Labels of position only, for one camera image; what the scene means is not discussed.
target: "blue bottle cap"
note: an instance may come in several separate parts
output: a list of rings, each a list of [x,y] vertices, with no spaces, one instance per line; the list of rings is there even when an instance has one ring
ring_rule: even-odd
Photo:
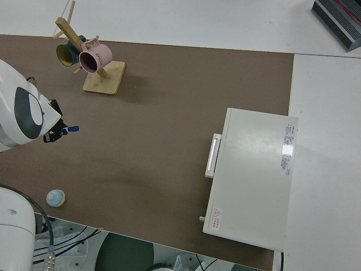
[[[51,190],[46,195],[46,202],[50,206],[58,207],[62,205],[65,201],[65,193],[62,190],[55,189]]]

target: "mug handle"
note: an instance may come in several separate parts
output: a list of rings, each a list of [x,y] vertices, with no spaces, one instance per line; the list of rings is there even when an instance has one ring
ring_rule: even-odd
[[[87,47],[86,47],[86,44],[87,43],[92,43],[92,42],[94,42],[96,45],[100,45],[97,38],[92,38],[91,40],[88,40],[88,41],[85,41],[85,42],[81,43],[81,49],[83,49],[83,51],[88,50]]]

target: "red triangle warning sign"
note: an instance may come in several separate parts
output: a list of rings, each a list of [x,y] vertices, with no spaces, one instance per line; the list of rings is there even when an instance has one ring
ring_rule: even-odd
[[[221,212],[215,208],[214,209],[214,217],[220,216],[220,215],[221,215]]]

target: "brown table mat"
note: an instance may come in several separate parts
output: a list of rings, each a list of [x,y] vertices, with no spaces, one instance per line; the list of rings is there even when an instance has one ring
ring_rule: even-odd
[[[38,139],[0,154],[1,182],[50,216],[272,269],[273,251],[204,234],[199,216],[212,185],[204,177],[212,136],[227,107],[287,115],[293,54],[104,42],[127,64],[117,95],[108,96],[84,92],[86,73],[58,61],[63,39],[0,40],[0,59],[34,76],[64,122],[80,126],[55,143]],[[52,189],[66,193],[60,208],[46,204]]]

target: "white box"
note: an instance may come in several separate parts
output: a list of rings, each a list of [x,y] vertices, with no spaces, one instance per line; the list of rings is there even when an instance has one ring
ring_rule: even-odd
[[[283,251],[297,123],[228,108],[204,233]]]

